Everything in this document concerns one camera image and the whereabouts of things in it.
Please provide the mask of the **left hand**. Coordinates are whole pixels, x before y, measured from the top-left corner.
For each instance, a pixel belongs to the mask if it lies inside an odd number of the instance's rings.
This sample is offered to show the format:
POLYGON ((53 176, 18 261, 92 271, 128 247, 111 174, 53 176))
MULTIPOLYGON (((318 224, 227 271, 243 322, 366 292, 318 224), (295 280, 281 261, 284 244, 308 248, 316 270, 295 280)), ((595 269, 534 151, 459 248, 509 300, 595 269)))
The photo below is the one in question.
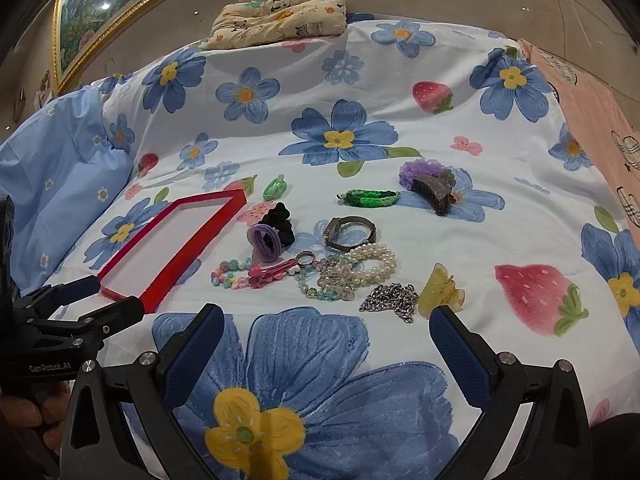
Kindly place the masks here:
POLYGON ((1 391, 1 478, 57 479, 70 386, 59 382, 34 398, 1 391))

